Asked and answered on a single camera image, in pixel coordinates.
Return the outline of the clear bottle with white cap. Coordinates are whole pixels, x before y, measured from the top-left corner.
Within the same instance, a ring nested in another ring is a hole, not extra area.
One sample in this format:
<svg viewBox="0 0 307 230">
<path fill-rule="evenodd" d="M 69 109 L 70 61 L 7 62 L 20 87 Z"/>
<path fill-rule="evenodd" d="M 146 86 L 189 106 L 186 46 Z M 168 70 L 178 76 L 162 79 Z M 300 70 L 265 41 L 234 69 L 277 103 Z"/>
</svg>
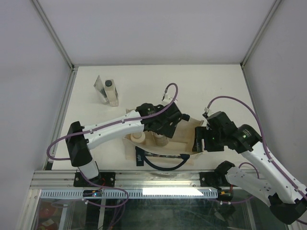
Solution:
<svg viewBox="0 0 307 230">
<path fill-rule="evenodd" d="M 164 147 L 168 144 L 168 138 L 166 136 L 154 133 L 153 137 L 157 146 Z"/>
</svg>

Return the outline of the cream canvas tote bag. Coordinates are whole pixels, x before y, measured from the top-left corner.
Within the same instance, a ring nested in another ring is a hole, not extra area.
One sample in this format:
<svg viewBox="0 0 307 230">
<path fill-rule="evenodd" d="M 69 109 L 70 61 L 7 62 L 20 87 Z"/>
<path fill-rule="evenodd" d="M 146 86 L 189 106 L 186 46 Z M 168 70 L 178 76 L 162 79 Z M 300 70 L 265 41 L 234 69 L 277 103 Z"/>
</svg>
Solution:
<svg viewBox="0 0 307 230">
<path fill-rule="evenodd" d="M 132 142 L 130 134 L 123 138 L 125 148 L 125 158 L 127 160 L 137 159 L 135 148 L 139 147 L 144 150 L 144 155 L 152 163 L 180 163 L 182 162 L 181 155 L 187 154 L 190 156 L 187 164 L 193 165 L 203 152 L 196 153 L 192 151 L 194 144 L 195 127 L 204 125 L 203 120 L 196 120 L 192 117 L 182 119 L 175 130 L 174 136 L 168 138 L 168 144 L 164 147 L 157 146 L 154 140 L 154 132 L 144 131 L 146 141 L 142 144 Z"/>
</svg>

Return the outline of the beige bottle with round cap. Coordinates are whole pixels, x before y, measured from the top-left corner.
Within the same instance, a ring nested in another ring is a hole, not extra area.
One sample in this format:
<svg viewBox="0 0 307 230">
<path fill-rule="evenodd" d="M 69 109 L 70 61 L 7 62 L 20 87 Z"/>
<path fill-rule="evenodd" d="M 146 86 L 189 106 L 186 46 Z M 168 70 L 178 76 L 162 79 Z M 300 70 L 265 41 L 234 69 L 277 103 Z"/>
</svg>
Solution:
<svg viewBox="0 0 307 230">
<path fill-rule="evenodd" d="M 146 135 L 145 135 L 144 132 L 132 133 L 130 135 L 130 139 L 131 139 L 132 142 L 142 144 L 146 141 Z"/>
</svg>

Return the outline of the square bottle with dark cap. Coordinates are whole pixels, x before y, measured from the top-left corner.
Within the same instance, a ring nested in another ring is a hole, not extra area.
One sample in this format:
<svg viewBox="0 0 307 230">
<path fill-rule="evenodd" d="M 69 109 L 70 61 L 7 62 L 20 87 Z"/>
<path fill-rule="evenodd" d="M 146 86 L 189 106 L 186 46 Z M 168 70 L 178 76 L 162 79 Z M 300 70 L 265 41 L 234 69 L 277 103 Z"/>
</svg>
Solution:
<svg viewBox="0 0 307 230">
<path fill-rule="evenodd" d="M 105 81 L 105 92 L 106 92 L 110 105 L 112 107 L 119 106 L 118 92 L 117 92 L 114 80 Z"/>
</svg>

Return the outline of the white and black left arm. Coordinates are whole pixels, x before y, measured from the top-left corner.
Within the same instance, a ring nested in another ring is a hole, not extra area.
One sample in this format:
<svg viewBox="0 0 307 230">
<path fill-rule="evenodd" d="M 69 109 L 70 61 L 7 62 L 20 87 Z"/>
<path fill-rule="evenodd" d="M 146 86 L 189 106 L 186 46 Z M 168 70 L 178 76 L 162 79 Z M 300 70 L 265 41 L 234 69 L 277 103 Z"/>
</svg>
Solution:
<svg viewBox="0 0 307 230">
<path fill-rule="evenodd" d="M 74 122 L 65 138 L 71 165 L 82 172 L 88 185 L 95 186 L 99 184 L 101 175 L 92 157 L 92 149 L 110 140 L 145 131 L 172 138 L 182 116 L 176 103 L 166 106 L 144 103 L 104 123 L 82 126 L 79 121 Z"/>
</svg>

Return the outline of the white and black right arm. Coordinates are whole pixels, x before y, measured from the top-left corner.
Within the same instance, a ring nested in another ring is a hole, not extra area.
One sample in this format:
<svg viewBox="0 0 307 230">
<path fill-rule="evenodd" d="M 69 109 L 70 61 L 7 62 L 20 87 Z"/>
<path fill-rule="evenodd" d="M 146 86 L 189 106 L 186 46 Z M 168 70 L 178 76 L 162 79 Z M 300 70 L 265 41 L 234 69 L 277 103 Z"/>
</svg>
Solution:
<svg viewBox="0 0 307 230">
<path fill-rule="evenodd" d="M 295 179 L 282 164 L 263 146 L 263 139 L 250 125 L 237 127 L 225 112 L 203 116 L 206 126 L 195 128 L 194 147 L 207 152 L 234 150 L 247 159 L 265 177 L 262 181 L 245 174 L 229 161 L 220 163 L 205 176 L 207 185 L 220 189 L 227 183 L 238 186 L 265 203 L 282 223 L 291 225 L 307 210 L 307 187 Z"/>
</svg>

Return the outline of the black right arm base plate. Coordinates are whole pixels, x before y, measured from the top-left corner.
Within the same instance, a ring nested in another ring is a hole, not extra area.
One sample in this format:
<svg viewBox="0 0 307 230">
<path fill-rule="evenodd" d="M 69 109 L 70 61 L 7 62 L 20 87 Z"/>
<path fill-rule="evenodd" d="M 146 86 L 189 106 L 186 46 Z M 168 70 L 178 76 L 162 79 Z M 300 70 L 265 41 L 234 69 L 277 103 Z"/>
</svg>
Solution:
<svg viewBox="0 0 307 230">
<path fill-rule="evenodd" d="M 224 187 L 229 186 L 224 176 L 219 175 L 215 172 L 200 172 L 200 185 L 201 187 Z"/>
</svg>

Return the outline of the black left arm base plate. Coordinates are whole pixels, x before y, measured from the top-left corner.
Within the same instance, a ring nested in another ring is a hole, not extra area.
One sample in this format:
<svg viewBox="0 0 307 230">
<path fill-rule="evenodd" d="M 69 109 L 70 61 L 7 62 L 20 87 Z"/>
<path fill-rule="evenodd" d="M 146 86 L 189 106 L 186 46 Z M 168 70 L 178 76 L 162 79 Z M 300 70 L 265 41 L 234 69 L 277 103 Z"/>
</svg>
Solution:
<svg viewBox="0 0 307 230">
<path fill-rule="evenodd" d="M 108 186 L 114 187 L 116 179 L 115 172 L 100 172 L 100 175 L 96 178 L 90 179 L 91 183 L 89 183 L 85 178 L 81 175 L 80 172 L 75 173 L 73 186 L 74 187 L 90 187 L 96 184 L 98 186 Z"/>
</svg>

